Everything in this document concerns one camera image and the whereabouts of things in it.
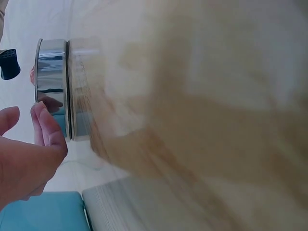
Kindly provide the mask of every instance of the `blurred object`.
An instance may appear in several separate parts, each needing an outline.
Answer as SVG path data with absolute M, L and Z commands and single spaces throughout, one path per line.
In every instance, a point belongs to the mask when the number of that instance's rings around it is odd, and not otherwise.
M 10 80 L 20 73 L 20 66 L 17 60 L 15 49 L 5 50 L 0 53 L 1 78 Z

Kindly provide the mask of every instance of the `teal seat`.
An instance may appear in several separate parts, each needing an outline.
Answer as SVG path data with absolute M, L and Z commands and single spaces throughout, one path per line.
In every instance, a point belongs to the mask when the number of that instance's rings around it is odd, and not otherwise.
M 78 192 L 45 192 L 7 205 L 0 231 L 90 231 Z

